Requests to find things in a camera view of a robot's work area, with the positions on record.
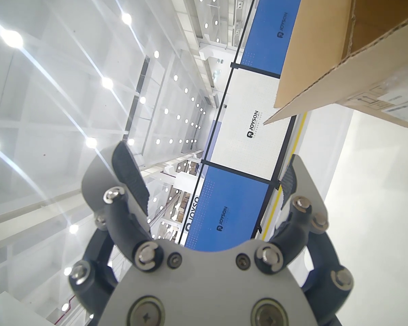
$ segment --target cardboard box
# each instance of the cardboard box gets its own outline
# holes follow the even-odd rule
[[[265,124],[332,103],[408,127],[408,0],[301,0]]]

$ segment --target yellow stripe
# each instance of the yellow stripe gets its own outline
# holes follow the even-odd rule
[[[299,126],[298,131],[297,131],[296,138],[295,138],[294,143],[293,143],[293,148],[292,148],[292,150],[290,152],[290,158],[292,157],[294,151],[296,150],[296,147],[298,146],[299,138],[301,137],[302,129],[304,128],[304,123],[305,123],[306,118],[307,118],[307,113],[304,113],[304,115],[302,116],[302,119],[301,119],[301,124]],[[264,240],[266,235],[268,234],[268,230],[269,230],[269,227],[271,226],[272,218],[274,217],[274,213],[275,213],[275,211],[277,209],[278,201],[280,200],[281,191],[282,191],[282,188],[279,188],[278,193],[277,193],[277,197],[276,197],[275,202],[274,202],[274,205],[272,205],[271,215],[269,216],[268,222],[266,224],[265,232],[261,235],[262,240]]]

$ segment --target gray metal plate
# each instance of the gray metal plate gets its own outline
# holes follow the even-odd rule
[[[157,243],[165,252],[162,266],[154,273],[131,267],[116,287],[101,317],[100,326],[127,325],[130,307],[139,298],[151,295],[165,308],[165,325],[249,326],[251,310],[262,298],[277,300],[286,310],[291,326],[317,326],[302,290],[288,269],[265,275],[255,266],[254,253],[264,244],[249,240],[218,253],[203,253],[167,240]],[[167,267],[167,256],[178,252],[183,258],[176,270]],[[235,264],[245,253],[251,259],[249,270]]]

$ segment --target led light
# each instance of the led light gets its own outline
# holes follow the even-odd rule
[[[22,37],[17,31],[2,30],[0,31],[0,36],[8,46],[22,48]]]
[[[121,15],[121,20],[123,21],[123,23],[125,23],[126,25],[131,25],[131,15],[130,14],[125,14],[123,13]]]
[[[77,224],[72,224],[72,225],[69,227],[69,232],[70,232],[71,234],[76,234],[78,230],[79,230],[79,226],[78,226]]]
[[[97,140],[92,137],[86,138],[86,146],[88,148],[95,149],[97,147]]]
[[[101,85],[107,90],[112,90],[112,88],[114,88],[114,82],[110,78],[107,78],[107,77],[101,78]]]

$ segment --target white floor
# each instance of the white floor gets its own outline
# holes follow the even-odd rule
[[[342,325],[408,325],[408,129],[355,112],[325,203],[355,278]]]

